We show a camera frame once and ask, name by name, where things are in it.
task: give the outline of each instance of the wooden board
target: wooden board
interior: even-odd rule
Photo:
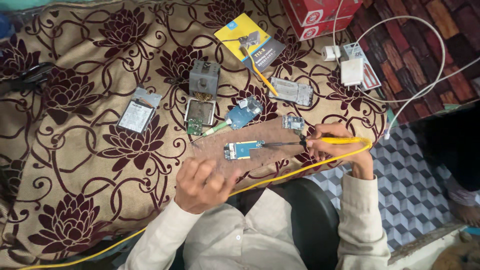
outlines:
[[[193,143],[193,151],[197,157],[216,159],[216,171],[225,177],[228,177],[235,168],[247,172],[304,152],[303,146],[300,145],[264,147],[250,150],[249,159],[225,159],[223,152],[225,144],[257,140],[264,140],[265,143],[296,142],[300,141],[300,137],[292,129],[282,128],[282,117],[279,116],[270,121],[199,139]]]

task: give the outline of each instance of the black chair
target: black chair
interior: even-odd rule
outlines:
[[[337,230],[340,220],[325,192],[306,178],[275,185],[274,189],[292,206],[293,242],[307,269],[335,269],[338,262],[340,237]],[[230,197],[227,203],[239,208],[240,196],[260,197],[263,191],[263,188],[249,190]],[[177,250],[170,270],[184,269],[182,255],[183,245]]]

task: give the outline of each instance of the green screwdriver handle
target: green screwdriver handle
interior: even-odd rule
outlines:
[[[214,132],[216,132],[217,130],[221,129],[221,128],[224,128],[226,127],[227,125],[230,125],[232,123],[232,120],[230,119],[227,119],[225,122],[222,122],[212,128],[210,128],[209,130],[205,131],[202,136],[203,137],[207,137],[208,135],[211,135],[213,134]]]

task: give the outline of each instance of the power adapter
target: power adapter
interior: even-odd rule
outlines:
[[[325,46],[322,48],[320,53],[322,54],[323,61],[335,61],[336,60],[335,55],[337,58],[340,58],[340,47],[338,47],[338,45]]]
[[[359,85],[363,81],[363,58],[341,62],[341,80],[344,86]]]

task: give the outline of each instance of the white cable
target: white cable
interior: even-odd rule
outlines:
[[[459,72],[462,72],[464,69],[468,68],[469,66],[473,65],[474,63],[476,63],[476,62],[478,62],[478,61],[480,61],[480,57],[478,57],[477,59],[475,59],[474,61],[472,61],[472,62],[469,63],[468,65],[462,67],[461,69],[453,72],[452,74],[450,74],[450,75],[448,75],[448,76],[445,76],[445,77],[441,78],[440,80],[436,80],[436,81],[434,81],[433,83],[427,85],[424,89],[422,89],[420,92],[418,92],[417,94],[415,94],[411,99],[409,99],[407,102],[405,102],[405,104],[403,104],[403,106],[398,110],[398,112],[396,113],[395,117],[392,119],[392,121],[391,121],[390,123],[395,122],[395,120],[397,119],[397,117],[398,117],[398,115],[400,114],[400,112],[403,110],[403,108],[406,107],[406,105],[410,102],[410,100],[413,100],[414,98],[417,98],[417,96],[418,96],[421,92],[423,92],[425,89],[427,89],[427,88],[430,87],[430,86],[434,86],[436,83],[441,82],[441,81],[443,81],[443,80],[445,80],[445,79],[447,79],[447,78],[449,78],[449,77],[451,77],[451,76],[453,76],[453,75],[456,75],[456,74],[459,73]],[[390,125],[390,126],[388,127],[387,133],[385,134],[385,139],[387,139],[387,140],[390,138],[390,130],[391,130],[391,129],[392,129],[392,125]]]
[[[335,41],[335,25],[336,25],[336,20],[337,20],[337,17],[338,17],[338,12],[340,11],[340,6],[342,5],[343,3],[343,0],[340,1],[339,5],[338,5],[338,10],[336,12],[336,15],[335,15],[335,20],[334,20],[334,23],[333,23],[333,44],[334,46],[336,45],[336,41]],[[434,33],[435,35],[437,36],[438,38],[438,41],[440,42],[440,46],[442,48],[442,64],[440,65],[440,70],[438,72],[438,75],[435,79],[435,81],[433,81],[431,84],[429,84],[428,86],[426,86],[424,89],[420,90],[417,94],[415,94],[414,96],[412,96],[411,98],[409,99],[401,99],[401,100],[381,100],[381,99],[377,99],[377,98],[374,98],[374,97],[371,97],[369,96],[368,94],[366,94],[365,92],[363,92],[363,94],[368,97],[369,99],[371,100],[374,100],[374,101],[377,101],[377,102],[382,102],[382,103],[393,103],[393,102],[405,102],[403,104],[403,106],[397,111],[397,113],[395,114],[395,117],[392,119],[391,123],[395,122],[395,120],[397,119],[397,117],[400,115],[400,113],[402,112],[402,110],[414,99],[416,98],[421,98],[425,95],[427,95],[434,87],[435,85],[440,82],[440,81],[443,81],[453,75],[456,75],[457,73],[463,71],[464,69],[468,68],[469,66],[473,65],[475,62],[479,61],[480,60],[480,57],[477,58],[476,60],[472,61],[471,63],[469,63],[468,65],[462,67],[461,69],[457,70],[456,72],[446,76],[446,77],[443,77],[442,79],[440,79],[440,76],[442,75],[442,72],[444,70],[444,66],[445,66],[445,45],[443,43],[443,40],[442,40],[442,37],[440,36],[440,34],[438,33],[438,31],[435,29],[435,27],[433,27],[430,23],[428,23],[427,21],[421,19],[421,18],[418,18],[418,17],[414,17],[414,16],[396,16],[396,17],[392,17],[392,18],[388,18],[388,19],[385,19],[379,23],[376,23],[375,25],[373,25],[372,27],[370,27],[367,31],[365,31],[358,39],[357,39],[357,42],[355,42],[355,44],[353,45],[353,48],[352,48],[352,51],[355,49],[356,46],[359,45],[359,41],[368,33],[370,32],[372,29],[374,29],[376,26],[380,25],[380,24],[383,24],[385,22],[388,22],[388,21],[391,21],[391,20],[396,20],[396,19],[413,19],[413,20],[417,20],[419,22],[422,22],[424,23],[425,25],[427,25]],[[335,54],[335,58],[336,58],[336,61],[338,64],[340,64],[340,62],[338,61],[338,57],[337,55]],[[390,125],[388,127],[388,130],[385,134],[385,139],[389,139],[390,138],[390,131],[392,129],[392,125]]]
[[[335,54],[335,60],[336,60],[338,65],[340,65],[340,61],[338,61],[338,55],[336,54],[336,50],[335,50],[335,46],[336,46],[335,25],[336,25],[336,18],[338,17],[338,12],[340,11],[340,6],[342,5],[342,3],[343,3],[343,0],[341,0],[340,3],[338,4],[338,9],[336,10],[336,14],[335,14],[335,19],[333,20],[333,54]]]
[[[359,41],[368,33],[370,32],[372,29],[374,29],[376,26],[380,25],[380,24],[383,24],[385,22],[388,22],[388,21],[391,21],[391,20],[395,20],[395,19],[413,19],[413,20],[417,20],[417,21],[420,21],[422,23],[424,23],[425,25],[427,25],[434,33],[435,35],[437,36],[439,42],[440,42],[440,46],[442,47],[442,64],[440,65],[440,70],[438,71],[438,75],[435,79],[435,81],[432,83],[430,89],[422,89],[422,91],[420,91],[419,93],[422,93],[423,91],[425,91],[425,93],[421,94],[421,95],[415,95],[409,99],[401,99],[401,100],[381,100],[381,99],[377,99],[377,98],[374,98],[374,97],[371,97],[367,94],[365,94],[365,96],[367,96],[368,98],[370,98],[371,100],[375,100],[377,102],[384,102],[384,103],[393,103],[393,102],[411,102],[413,99],[415,98],[421,98],[423,96],[425,96],[426,94],[428,94],[428,92],[430,92],[430,90],[433,89],[433,87],[437,84],[437,81],[438,79],[440,78],[440,76],[442,75],[442,72],[444,70],[444,66],[445,66],[445,45],[443,43],[443,40],[442,40],[442,37],[440,36],[440,34],[438,33],[438,31],[435,29],[435,27],[433,27],[431,24],[429,24],[427,21],[423,20],[423,19],[420,19],[418,17],[414,17],[414,16],[397,16],[397,17],[393,17],[393,18],[388,18],[386,20],[383,20],[377,24],[375,24],[374,26],[370,27],[367,31],[365,31],[365,33],[363,33],[357,40],[357,42],[355,42],[355,44],[353,45],[353,48],[352,48],[352,51],[355,49],[356,46],[358,46],[359,44]]]

